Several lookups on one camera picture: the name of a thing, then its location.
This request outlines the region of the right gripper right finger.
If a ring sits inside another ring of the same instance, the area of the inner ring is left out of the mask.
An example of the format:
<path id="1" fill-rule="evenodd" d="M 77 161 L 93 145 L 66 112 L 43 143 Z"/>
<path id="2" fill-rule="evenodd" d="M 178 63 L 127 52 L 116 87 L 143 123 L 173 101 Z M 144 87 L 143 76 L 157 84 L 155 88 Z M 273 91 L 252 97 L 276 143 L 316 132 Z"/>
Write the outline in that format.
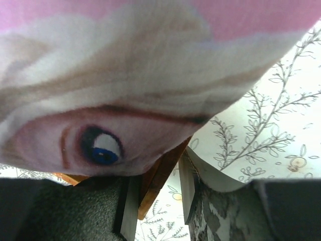
<path id="1" fill-rule="evenodd" d="M 319 179 L 241 183 L 187 148 L 179 160 L 191 240 L 320 240 Z"/>

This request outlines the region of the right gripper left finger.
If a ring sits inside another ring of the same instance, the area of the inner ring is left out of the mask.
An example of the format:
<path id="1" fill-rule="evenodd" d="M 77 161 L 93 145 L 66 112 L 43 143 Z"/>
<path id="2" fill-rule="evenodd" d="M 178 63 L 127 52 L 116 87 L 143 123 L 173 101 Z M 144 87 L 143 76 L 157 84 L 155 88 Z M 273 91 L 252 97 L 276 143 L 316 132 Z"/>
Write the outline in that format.
<path id="1" fill-rule="evenodd" d="M 134 240 L 140 177 L 1 179 L 1 240 Z"/>

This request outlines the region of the orange wooden tray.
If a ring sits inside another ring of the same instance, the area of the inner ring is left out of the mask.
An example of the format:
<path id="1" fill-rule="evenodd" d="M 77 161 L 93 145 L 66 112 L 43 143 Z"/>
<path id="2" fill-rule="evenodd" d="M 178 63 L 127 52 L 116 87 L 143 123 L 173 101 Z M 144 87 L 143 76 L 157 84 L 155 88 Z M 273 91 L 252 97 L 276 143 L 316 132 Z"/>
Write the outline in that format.
<path id="1" fill-rule="evenodd" d="M 138 177 L 138 219 L 142 220 L 146 216 L 190 140 L 191 137 L 188 137 L 180 145 L 163 154 L 147 172 Z M 81 182 L 85 184 L 92 182 L 97 189 L 108 187 L 108 182 L 114 178 L 113 176 L 89 177 L 63 173 L 54 173 L 54 175 L 73 186 Z"/>

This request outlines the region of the purple princess cloth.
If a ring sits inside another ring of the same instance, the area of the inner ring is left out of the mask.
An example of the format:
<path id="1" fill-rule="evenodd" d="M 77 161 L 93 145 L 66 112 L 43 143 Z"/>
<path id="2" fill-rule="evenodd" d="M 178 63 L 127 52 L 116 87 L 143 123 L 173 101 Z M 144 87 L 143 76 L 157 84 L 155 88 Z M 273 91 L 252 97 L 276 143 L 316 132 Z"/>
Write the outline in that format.
<path id="1" fill-rule="evenodd" d="M 1 162 L 142 174 L 319 18 L 320 1 L 1 1 Z"/>

